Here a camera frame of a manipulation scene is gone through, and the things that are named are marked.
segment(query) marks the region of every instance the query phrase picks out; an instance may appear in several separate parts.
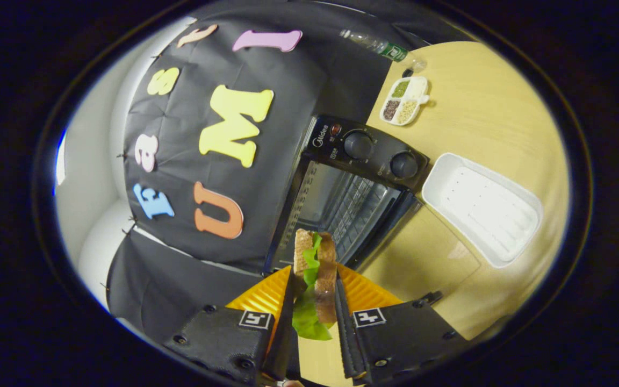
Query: black cloth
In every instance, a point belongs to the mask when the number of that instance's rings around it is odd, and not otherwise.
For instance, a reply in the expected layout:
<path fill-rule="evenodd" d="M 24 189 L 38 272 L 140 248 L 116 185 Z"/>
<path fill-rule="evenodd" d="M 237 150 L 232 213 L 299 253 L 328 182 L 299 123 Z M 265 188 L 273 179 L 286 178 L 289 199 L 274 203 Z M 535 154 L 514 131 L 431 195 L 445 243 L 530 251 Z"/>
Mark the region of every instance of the black cloth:
<path fill-rule="evenodd" d="M 226 306 L 261 280 L 192 259 L 131 231 L 111 262 L 106 299 L 114 317 L 163 342 L 204 305 Z"/>
<path fill-rule="evenodd" d="M 260 272 L 279 224 L 292 165 L 312 113 L 329 113 L 366 122 L 391 62 L 339 36 L 344 28 L 374 34 L 407 49 L 425 46 L 416 37 L 368 14 L 311 2 L 222 2 L 198 10 L 198 21 L 174 39 L 140 82 L 128 114 L 125 134 L 126 189 L 138 225 L 167 245 L 196 258 Z M 196 28 L 218 24 L 211 36 L 181 48 L 175 42 Z M 302 30 L 291 52 L 251 47 L 233 52 L 246 30 Z M 160 69 L 177 67 L 174 89 L 164 96 L 147 94 L 147 84 Z M 201 131 L 222 118 L 209 106 L 218 85 L 240 91 L 273 90 L 266 120 L 255 123 L 260 134 L 250 168 L 233 157 L 198 149 Z M 156 135 L 156 167 L 147 173 L 133 157 L 139 135 Z M 192 188 L 235 200 L 244 218 L 238 238 L 228 240 L 196 230 L 194 211 L 228 220 L 216 206 L 196 205 Z M 133 186 L 163 192 L 175 216 L 148 220 Z"/>

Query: seasoning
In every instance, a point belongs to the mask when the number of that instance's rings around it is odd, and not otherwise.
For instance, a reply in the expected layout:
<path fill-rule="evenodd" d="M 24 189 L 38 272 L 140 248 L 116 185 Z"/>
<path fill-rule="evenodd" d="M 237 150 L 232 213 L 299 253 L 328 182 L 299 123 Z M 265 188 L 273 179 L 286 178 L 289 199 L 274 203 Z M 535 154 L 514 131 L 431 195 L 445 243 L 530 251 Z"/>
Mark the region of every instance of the seasoning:
<path fill-rule="evenodd" d="M 407 89 L 408 84 L 410 84 L 410 81 L 398 83 L 398 86 L 395 86 L 395 90 L 393 91 L 393 95 L 391 96 L 402 97 L 403 95 L 405 95 L 405 89 Z"/>
<path fill-rule="evenodd" d="M 415 112 L 415 108 L 417 108 L 417 101 L 407 101 L 402 104 L 402 109 L 398 114 L 398 123 L 402 124 L 410 120 L 410 116 Z"/>
<path fill-rule="evenodd" d="M 400 101 L 389 101 L 386 103 L 386 108 L 384 109 L 384 118 L 390 121 L 395 116 L 395 111 L 398 110 L 398 105 L 400 105 Z"/>

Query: wooden table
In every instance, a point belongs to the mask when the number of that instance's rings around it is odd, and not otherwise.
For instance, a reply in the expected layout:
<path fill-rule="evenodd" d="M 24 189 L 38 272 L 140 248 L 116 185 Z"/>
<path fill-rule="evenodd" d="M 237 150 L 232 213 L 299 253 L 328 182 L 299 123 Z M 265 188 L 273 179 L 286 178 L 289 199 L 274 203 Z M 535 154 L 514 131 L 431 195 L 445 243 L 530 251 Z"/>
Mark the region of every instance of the wooden table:
<path fill-rule="evenodd" d="M 445 42 L 417 49 L 427 69 L 430 103 L 409 125 L 379 118 L 388 92 L 404 70 L 394 63 L 368 125 L 395 135 L 431 157 L 452 152 L 482 164 L 533 192 L 543 220 L 528 248 L 495 269 L 456 228 L 429 206 L 368 259 L 362 274 L 408 301 L 442 291 L 434 309 L 472 339 L 516 311 L 547 274 L 560 248 L 570 205 L 567 159 L 558 128 L 531 85 L 478 42 Z M 300 342 L 303 377 L 351 385 L 342 374 L 337 340 Z"/>

